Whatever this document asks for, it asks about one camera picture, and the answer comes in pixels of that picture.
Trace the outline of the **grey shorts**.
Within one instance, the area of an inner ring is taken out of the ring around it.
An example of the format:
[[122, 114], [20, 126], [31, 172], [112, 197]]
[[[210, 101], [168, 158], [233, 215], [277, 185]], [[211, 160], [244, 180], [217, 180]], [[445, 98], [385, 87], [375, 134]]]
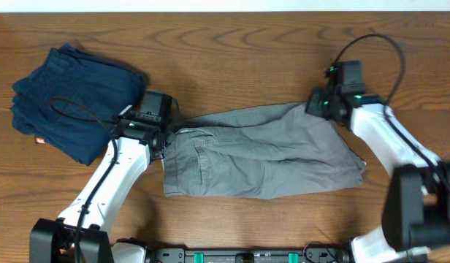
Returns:
[[203, 115], [173, 131], [162, 161], [168, 197], [275, 199], [362, 184], [365, 162], [303, 103]]

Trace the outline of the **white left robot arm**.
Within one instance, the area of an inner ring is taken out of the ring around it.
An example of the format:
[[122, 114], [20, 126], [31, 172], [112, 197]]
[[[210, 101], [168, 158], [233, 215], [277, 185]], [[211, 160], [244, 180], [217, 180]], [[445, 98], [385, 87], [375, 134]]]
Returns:
[[56, 220], [41, 218], [30, 234], [30, 262], [144, 262], [147, 248], [132, 239], [112, 245], [116, 217], [139, 176], [166, 148], [158, 127], [130, 123], [116, 133], [99, 167]]

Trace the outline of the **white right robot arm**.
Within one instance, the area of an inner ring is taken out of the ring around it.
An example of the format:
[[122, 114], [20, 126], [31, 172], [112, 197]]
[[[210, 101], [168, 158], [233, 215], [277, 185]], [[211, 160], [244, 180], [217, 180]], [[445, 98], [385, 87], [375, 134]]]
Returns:
[[421, 145], [384, 99], [317, 89], [305, 111], [362, 139], [390, 177], [381, 225], [350, 242], [352, 262], [405, 262], [450, 245], [450, 162]]

